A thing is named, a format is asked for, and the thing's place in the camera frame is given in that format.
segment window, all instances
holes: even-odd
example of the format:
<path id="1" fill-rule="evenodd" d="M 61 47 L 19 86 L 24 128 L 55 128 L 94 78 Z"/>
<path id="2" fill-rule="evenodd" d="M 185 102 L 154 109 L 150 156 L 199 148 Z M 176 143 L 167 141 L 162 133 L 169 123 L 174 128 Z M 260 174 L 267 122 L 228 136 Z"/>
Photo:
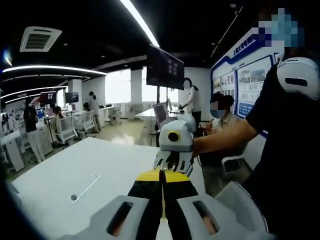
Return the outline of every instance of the window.
<path id="1" fill-rule="evenodd" d="M 56 104 L 60 108 L 64 108 L 65 106 L 68 106 L 68 104 L 66 104 L 66 101 L 65 101 L 65 93 L 67 92 L 68 92 L 68 86 L 56 92 Z"/>
<path id="2" fill-rule="evenodd" d="M 56 103 L 61 108 L 65 106 L 65 93 L 63 88 L 56 93 Z"/>
<path id="3" fill-rule="evenodd" d="M 107 104 L 131 101 L 131 69 L 110 72 L 105 76 L 105 102 Z"/>
<path id="4" fill-rule="evenodd" d="M 157 101 L 157 86 L 147 85 L 147 68 L 142 69 L 142 101 L 156 102 Z M 172 103 L 178 103 L 178 89 L 168 88 L 168 98 Z M 167 88 L 160 87 L 160 102 L 167 100 Z"/>

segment blue banner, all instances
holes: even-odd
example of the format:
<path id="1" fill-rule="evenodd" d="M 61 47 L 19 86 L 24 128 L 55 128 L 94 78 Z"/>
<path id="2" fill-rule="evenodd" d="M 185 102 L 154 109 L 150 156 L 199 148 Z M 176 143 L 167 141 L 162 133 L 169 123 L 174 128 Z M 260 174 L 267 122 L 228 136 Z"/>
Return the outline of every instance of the blue banner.
<path id="1" fill-rule="evenodd" d="M 254 105 L 250 103 L 240 102 L 238 114 L 242 115 L 243 117 L 247 116 L 250 113 L 253 106 Z"/>

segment black shirt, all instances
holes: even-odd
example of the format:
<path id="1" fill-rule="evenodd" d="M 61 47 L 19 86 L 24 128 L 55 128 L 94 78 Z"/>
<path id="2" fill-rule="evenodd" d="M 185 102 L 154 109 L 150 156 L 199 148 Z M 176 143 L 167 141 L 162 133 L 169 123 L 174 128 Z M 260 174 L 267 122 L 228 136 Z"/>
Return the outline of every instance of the black shirt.
<path id="1" fill-rule="evenodd" d="M 25 122 L 25 131 L 27 133 L 37 130 L 36 123 L 37 120 L 37 112 L 34 107 L 27 106 L 23 112 L 23 119 Z"/>
<path id="2" fill-rule="evenodd" d="M 273 66 L 246 117 L 257 132 L 268 131 L 268 136 L 244 188 L 265 216 L 270 232 L 280 237 L 308 231 L 302 225 L 310 228 L 316 222 L 309 207 L 318 194 L 313 170 L 320 159 L 319 110 L 318 101 L 285 92 Z"/>

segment air conditioning vent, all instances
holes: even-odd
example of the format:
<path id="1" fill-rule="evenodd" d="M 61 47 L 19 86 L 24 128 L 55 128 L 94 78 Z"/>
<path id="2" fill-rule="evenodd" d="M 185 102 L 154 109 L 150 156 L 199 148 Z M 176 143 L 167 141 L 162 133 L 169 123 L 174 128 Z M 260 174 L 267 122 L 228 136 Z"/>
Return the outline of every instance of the air conditioning vent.
<path id="1" fill-rule="evenodd" d="M 48 52 L 57 38 L 62 33 L 61 30 L 28 26 L 23 33 L 20 52 Z"/>

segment face mask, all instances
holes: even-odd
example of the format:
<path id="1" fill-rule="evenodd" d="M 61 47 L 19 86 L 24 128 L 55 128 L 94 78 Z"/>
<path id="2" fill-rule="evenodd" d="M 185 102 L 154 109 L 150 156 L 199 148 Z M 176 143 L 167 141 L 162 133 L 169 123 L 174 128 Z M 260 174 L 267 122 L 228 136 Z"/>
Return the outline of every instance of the face mask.
<path id="1" fill-rule="evenodd" d="M 210 113 L 215 119 L 221 119 L 225 115 L 226 110 L 210 110 Z"/>

